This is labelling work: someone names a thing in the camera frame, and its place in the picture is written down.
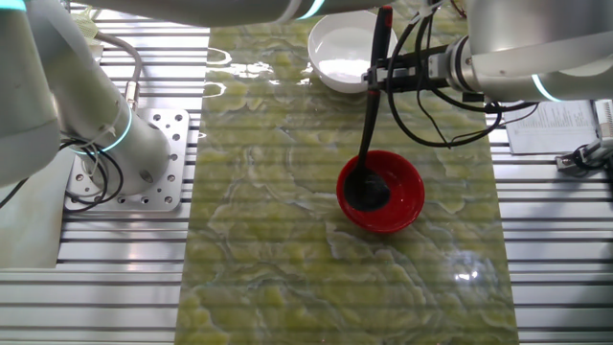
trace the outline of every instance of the marble mat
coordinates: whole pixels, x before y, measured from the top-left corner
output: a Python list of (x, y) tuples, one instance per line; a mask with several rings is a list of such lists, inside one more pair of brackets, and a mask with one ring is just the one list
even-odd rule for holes
[[(417, 4), (395, 4), (397, 32)], [(312, 73), (317, 20), (212, 32), (176, 344), (517, 344), (488, 141), (425, 148), (382, 106), (373, 149), (418, 168), (426, 204), (393, 236), (352, 225), (334, 191), (365, 98)], [(433, 44), (465, 31), (444, 8)], [(438, 140), (415, 93), (397, 103)], [(448, 138), (485, 126), (425, 93), (424, 105)]]

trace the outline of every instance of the white robotic arm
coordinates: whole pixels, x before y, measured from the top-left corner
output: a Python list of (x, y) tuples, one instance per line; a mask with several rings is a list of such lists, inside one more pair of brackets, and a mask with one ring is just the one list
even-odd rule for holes
[[(49, 1), (31, 0), (29, 7)], [(381, 6), (391, 0), (80, 0), (92, 6), (154, 17), (178, 23), (215, 27), (286, 21), (335, 12)], [(428, 4), (440, 0), (424, 0)], [(446, 51), (427, 54), (432, 79), (466, 93), (481, 93), (493, 101), (558, 101), (610, 98), (613, 94), (613, 2), (602, 0), (465, 0), (470, 38), (451, 44)], [(23, 4), (22, 0), (2, 3)], [(0, 10), (0, 186), (18, 181), (44, 167), (55, 156), (58, 130), (48, 83), (59, 95), (62, 129), (81, 127), (91, 139), (100, 123), (108, 123), (117, 110), (116, 90), (98, 70), (86, 73), (89, 87), (67, 86), (51, 64), (53, 54), (67, 54), (83, 45), (60, 33), (49, 35), (62, 44), (59, 53), (48, 46), (46, 28), (57, 32), (45, 11)], [(32, 28), (36, 31), (33, 40)], [(36, 56), (43, 56), (43, 64)], [(102, 91), (106, 105), (92, 115), (87, 100), (78, 102), (71, 92), (94, 98)], [(100, 117), (88, 122), (87, 117)], [(138, 143), (147, 137), (135, 133)]]

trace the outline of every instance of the robotic arm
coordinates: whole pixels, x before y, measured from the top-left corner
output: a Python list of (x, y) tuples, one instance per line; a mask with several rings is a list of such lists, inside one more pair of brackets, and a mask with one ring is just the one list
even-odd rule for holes
[[(217, 27), (283, 22), (381, 6), (391, 0), (80, 0), (120, 12), (183, 24)], [(441, 0), (423, 0), (424, 6)], [(602, 0), (465, 0), (470, 36), (426, 51), (430, 77), (440, 87), (484, 95), (492, 101), (560, 101), (610, 98), (613, 94), (613, 3)], [(42, 169), (55, 156), (58, 124), (91, 140), (100, 126), (117, 121), (119, 133), (137, 129), (114, 152), (130, 165), (156, 162), (164, 144), (129, 111), (100, 67), (79, 60), (85, 47), (78, 29), (56, 0), (22, 0), (0, 10), (0, 186)], [(398, 60), (397, 89), (411, 91), (414, 55)], [(119, 111), (121, 118), (116, 118)], [(134, 149), (156, 143), (150, 156)], [(102, 138), (102, 146), (114, 143)], [(134, 187), (159, 178), (162, 163), (135, 167)]]

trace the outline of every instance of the metal table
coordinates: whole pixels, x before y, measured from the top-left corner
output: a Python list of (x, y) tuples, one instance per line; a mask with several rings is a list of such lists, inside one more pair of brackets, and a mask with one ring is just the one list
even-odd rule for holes
[[(66, 218), (57, 269), (0, 274), (0, 345), (173, 342), (210, 31), (113, 11), (98, 23), (143, 55), (141, 107), (190, 113), (182, 205), (146, 218)], [(120, 88), (132, 65), (104, 52)], [(606, 177), (559, 175), (552, 155), (511, 156), (505, 130), (490, 141), (521, 343), (613, 344)]]

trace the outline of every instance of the metal mounting plate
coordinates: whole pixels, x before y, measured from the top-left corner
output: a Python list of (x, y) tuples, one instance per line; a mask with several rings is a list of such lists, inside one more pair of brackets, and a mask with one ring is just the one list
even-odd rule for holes
[[(160, 128), (169, 141), (170, 162), (166, 173), (146, 192), (132, 196), (120, 195), (105, 204), (96, 206), (88, 211), (89, 213), (169, 212), (179, 205), (190, 130), (190, 115), (186, 110), (139, 109), (139, 116)], [(100, 190), (85, 173), (80, 156), (77, 156), (73, 163), (67, 190), (78, 195), (92, 195)], [(94, 197), (83, 199), (93, 201)], [(82, 204), (73, 202), (69, 197), (65, 198), (64, 205), (68, 210), (78, 210), (84, 207)]]

